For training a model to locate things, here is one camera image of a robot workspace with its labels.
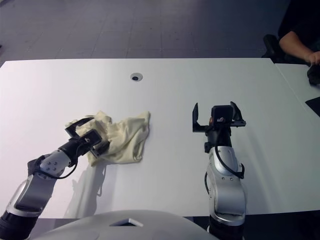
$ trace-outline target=black joint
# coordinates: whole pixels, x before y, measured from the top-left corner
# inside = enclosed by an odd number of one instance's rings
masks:
[[[220,240],[242,240],[244,225],[228,226],[209,216],[209,232]]]
[[[213,145],[210,142],[205,142],[204,143],[204,152],[208,154],[210,152],[210,149],[213,147]]]
[[[23,217],[4,212],[0,218],[0,239],[24,240],[34,228],[38,217]]]

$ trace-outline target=black cable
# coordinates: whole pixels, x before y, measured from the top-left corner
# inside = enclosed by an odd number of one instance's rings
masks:
[[[218,134],[217,134],[217,136],[216,136],[216,142],[217,142],[217,144],[219,143],[219,137],[220,137],[221,132],[222,132],[222,128],[220,128],[220,130],[219,130],[219,132],[218,132]],[[241,172],[240,172],[240,171],[239,171],[239,172],[235,172],[235,171],[233,171],[230,167],[228,167],[228,166],[225,164],[225,162],[221,159],[217,145],[214,147],[214,150],[215,150],[216,156],[217,156],[218,159],[219,159],[219,162],[222,164],[222,166],[223,166],[225,169],[227,169],[230,173],[232,173],[233,175],[235,175],[236,177],[238,177],[238,178],[240,178],[240,179],[244,179],[244,178],[245,178],[245,166],[244,166],[242,163],[241,163],[242,171],[241,171]]]
[[[78,157],[79,148],[80,148],[81,146],[83,146],[83,145],[84,145],[84,144],[80,144],[80,145],[76,148],[75,155],[76,155],[77,157]],[[68,173],[67,175],[65,175],[65,176],[53,176],[53,175],[51,175],[51,174],[49,174],[49,173],[47,173],[47,172],[41,171],[41,170],[36,170],[35,172],[36,172],[36,173],[43,174],[43,175],[45,175],[45,176],[47,176],[47,177],[49,177],[49,178],[52,178],[52,179],[66,179],[67,177],[69,177],[69,176],[76,170],[77,166],[78,166],[78,161],[76,161],[76,163],[74,164],[74,168],[72,169],[72,171],[69,172],[69,173]]]
[[[204,186],[205,186],[206,192],[209,194],[209,188],[208,188],[208,184],[207,184],[207,176],[208,176],[208,173],[205,172],[205,175],[204,175]]]

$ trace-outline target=black chair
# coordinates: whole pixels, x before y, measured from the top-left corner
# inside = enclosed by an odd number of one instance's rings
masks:
[[[275,35],[267,34],[263,37],[263,42],[266,47],[266,53],[262,58],[271,59],[275,64],[285,64],[288,63],[285,60],[285,52],[281,49],[279,45],[279,40]]]

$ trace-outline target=table surface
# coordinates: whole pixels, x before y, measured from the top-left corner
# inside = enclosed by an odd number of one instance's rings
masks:
[[[299,64],[275,64],[284,79],[294,92],[296,98],[306,111],[306,115],[314,124],[319,127],[319,116],[306,104],[306,101],[320,97],[320,86],[311,86],[307,77],[309,69],[306,65]]]
[[[142,81],[130,80],[136,72]],[[247,214],[320,209],[320,128],[305,118],[297,94],[269,59],[8,61],[0,79],[3,210],[26,178],[27,162],[68,140],[65,123],[99,110],[115,122],[148,110],[143,160],[89,167],[80,157],[78,169],[57,181],[41,217],[126,209],[206,216],[206,137],[192,132],[192,110],[198,102],[199,123],[206,124],[212,106],[230,101],[247,121],[231,136],[245,165]]]

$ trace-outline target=silver robot arm segment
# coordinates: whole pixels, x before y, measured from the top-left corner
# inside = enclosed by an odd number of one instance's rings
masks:
[[[225,164],[238,171],[235,152],[232,147],[219,146],[219,154]],[[217,222],[227,226],[240,226],[245,222],[246,197],[240,178],[230,173],[220,163],[214,147],[209,152],[207,175],[209,188],[209,213]]]

